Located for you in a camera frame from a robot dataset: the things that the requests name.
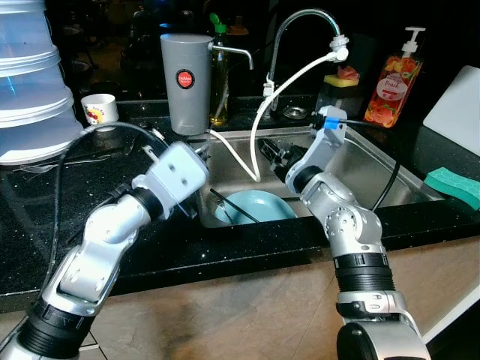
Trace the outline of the stacked translucent plastic containers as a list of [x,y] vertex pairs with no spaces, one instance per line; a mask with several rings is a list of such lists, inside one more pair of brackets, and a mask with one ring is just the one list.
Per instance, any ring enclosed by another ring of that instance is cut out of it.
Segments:
[[0,0],[0,166],[61,154],[83,129],[44,0]]

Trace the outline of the black chopstick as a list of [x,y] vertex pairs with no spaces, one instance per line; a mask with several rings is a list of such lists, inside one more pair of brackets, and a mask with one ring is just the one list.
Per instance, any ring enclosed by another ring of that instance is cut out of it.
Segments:
[[220,199],[220,201],[222,203],[226,203],[227,205],[233,207],[237,212],[239,212],[240,214],[242,214],[243,216],[247,217],[247,219],[250,219],[252,220],[254,223],[259,223],[260,220],[254,218],[253,216],[251,216],[251,214],[249,212],[247,212],[246,210],[244,210],[242,207],[240,206],[237,206],[236,203],[234,202],[231,202],[229,199],[227,199],[226,196],[222,195],[221,193],[217,192],[216,190],[214,190],[213,188],[212,189],[209,189],[210,193],[213,194],[214,196],[216,196],[217,198]]

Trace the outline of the white printed cup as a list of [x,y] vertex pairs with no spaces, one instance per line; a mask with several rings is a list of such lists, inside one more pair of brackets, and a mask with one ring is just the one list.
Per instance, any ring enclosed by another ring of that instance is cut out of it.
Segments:
[[81,99],[83,112],[90,125],[102,125],[119,120],[116,96],[89,94]]

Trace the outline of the yellow sponge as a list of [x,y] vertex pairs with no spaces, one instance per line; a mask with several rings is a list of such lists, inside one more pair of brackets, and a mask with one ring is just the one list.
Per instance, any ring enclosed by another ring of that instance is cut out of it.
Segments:
[[359,76],[349,76],[347,79],[341,79],[338,75],[330,74],[326,75],[323,78],[323,82],[328,83],[330,86],[335,87],[350,87],[350,86],[357,86],[359,83]]

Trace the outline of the oil bottle with green cap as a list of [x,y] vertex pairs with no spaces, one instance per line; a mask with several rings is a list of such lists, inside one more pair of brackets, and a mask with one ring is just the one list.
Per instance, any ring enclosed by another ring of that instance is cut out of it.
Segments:
[[[212,45],[225,45],[226,24],[220,21],[216,13],[210,13],[209,19],[214,27]],[[212,50],[211,59],[211,95],[210,124],[220,126],[227,123],[227,98],[229,98],[229,55],[222,50]]]

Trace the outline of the small chrome tap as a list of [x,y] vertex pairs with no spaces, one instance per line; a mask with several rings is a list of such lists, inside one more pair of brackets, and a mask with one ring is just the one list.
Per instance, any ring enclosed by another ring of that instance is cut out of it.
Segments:
[[210,43],[208,45],[209,50],[216,50],[216,51],[223,51],[227,53],[236,53],[236,54],[241,54],[243,56],[247,57],[247,62],[249,62],[249,69],[253,70],[254,69],[254,59],[253,55],[247,50],[243,49],[237,49],[229,46],[220,46],[220,45],[215,45],[213,43]]

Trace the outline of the round chrome hole cap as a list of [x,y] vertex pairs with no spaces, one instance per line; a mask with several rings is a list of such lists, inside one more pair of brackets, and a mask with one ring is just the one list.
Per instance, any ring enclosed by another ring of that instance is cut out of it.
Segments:
[[309,111],[298,106],[286,106],[282,113],[285,117],[292,120],[303,120],[309,116]]

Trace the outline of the peach soap pump bottle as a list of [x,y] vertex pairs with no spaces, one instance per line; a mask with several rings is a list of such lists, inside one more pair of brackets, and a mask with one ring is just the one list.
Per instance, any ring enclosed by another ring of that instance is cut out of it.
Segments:
[[423,61],[414,54],[419,47],[417,37],[425,30],[421,27],[406,27],[406,31],[412,32],[412,37],[402,45],[401,51],[387,58],[374,86],[369,106],[364,111],[364,122],[386,129],[393,128],[398,123],[399,113],[421,72]]

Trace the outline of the chrome gooseneck faucet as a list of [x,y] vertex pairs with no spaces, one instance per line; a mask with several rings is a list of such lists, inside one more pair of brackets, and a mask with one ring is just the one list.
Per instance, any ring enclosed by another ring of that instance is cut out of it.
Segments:
[[274,42],[273,42],[273,52],[271,53],[271,64],[270,69],[266,75],[266,81],[264,83],[264,92],[263,96],[269,98],[274,96],[274,99],[268,103],[268,109],[265,110],[262,118],[271,119],[273,117],[273,112],[277,109],[278,96],[281,93],[281,90],[278,90],[278,85],[275,82],[277,79],[277,64],[278,64],[278,52],[279,52],[279,42],[281,42],[281,37],[284,34],[287,27],[292,23],[292,21],[297,20],[299,17],[305,17],[305,15],[316,15],[316,17],[322,17],[334,33],[334,37],[330,42],[330,48],[335,57],[332,59],[332,62],[343,62],[347,58],[347,44],[349,43],[349,38],[341,31],[341,27],[338,25],[335,18],[324,11],[323,9],[303,9],[296,11],[289,17],[287,17],[280,25],[275,33]]

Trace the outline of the green sponge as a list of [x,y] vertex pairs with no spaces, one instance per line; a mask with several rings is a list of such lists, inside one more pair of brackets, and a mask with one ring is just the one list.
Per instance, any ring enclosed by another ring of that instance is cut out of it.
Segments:
[[465,202],[475,211],[480,209],[480,182],[475,179],[441,167],[429,172],[424,183],[442,194]]

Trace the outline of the white cutting board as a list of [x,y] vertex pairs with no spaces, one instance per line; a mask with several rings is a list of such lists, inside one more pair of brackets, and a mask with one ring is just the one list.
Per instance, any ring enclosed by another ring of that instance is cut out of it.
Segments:
[[474,155],[480,155],[480,69],[463,66],[423,124]]

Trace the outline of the light blue plate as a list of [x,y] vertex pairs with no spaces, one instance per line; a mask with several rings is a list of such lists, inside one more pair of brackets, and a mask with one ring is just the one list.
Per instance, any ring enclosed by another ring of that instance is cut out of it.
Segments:
[[[262,190],[244,190],[226,197],[233,205],[240,206],[244,212],[250,213],[259,222],[278,221],[296,218],[297,214],[279,196]],[[220,221],[229,225],[253,224],[247,216],[229,203],[220,202],[216,206],[214,215]]]

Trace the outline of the dark sponge holder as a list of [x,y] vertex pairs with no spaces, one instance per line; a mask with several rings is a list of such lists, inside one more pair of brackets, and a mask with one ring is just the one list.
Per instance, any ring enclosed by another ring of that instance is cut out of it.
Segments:
[[314,113],[318,113],[321,107],[334,106],[345,110],[349,117],[359,116],[363,106],[364,92],[360,85],[350,87],[335,87],[323,80],[321,90],[316,96]]

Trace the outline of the stainless steel sink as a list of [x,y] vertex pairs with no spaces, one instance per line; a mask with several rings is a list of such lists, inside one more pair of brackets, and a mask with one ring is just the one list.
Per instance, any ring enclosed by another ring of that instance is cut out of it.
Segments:
[[[227,147],[213,135],[195,136],[190,138],[189,143],[196,149],[202,149],[210,171],[209,180],[196,195],[196,209],[204,227],[215,229],[227,226],[227,219],[220,219],[214,213],[221,201],[210,192],[212,190],[227,197],[242,190],[262,190],[284,199],[298,218],[310,216],[299,197],[290,192],[285,183],[271,171],[263,154],[257,155],[262,179],[255,182],[237,164]],[[348,130],[343,146],[334,155],[328,168],[336,178],[349,186],[360,205],[370,207],[380,198],[396,163],[394,158],[375,147],[356,130]],[[429,188],[421,179],[402,168],[380,206],[410,205],[441,199],[441,194],[436,190]]]

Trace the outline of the grey jug with red label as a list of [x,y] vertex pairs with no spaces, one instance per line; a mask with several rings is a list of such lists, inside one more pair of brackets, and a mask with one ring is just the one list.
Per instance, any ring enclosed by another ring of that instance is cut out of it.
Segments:
[[170,33],[159,37],[170,126],[177,134],[200,135],[209,127],[212,37]]

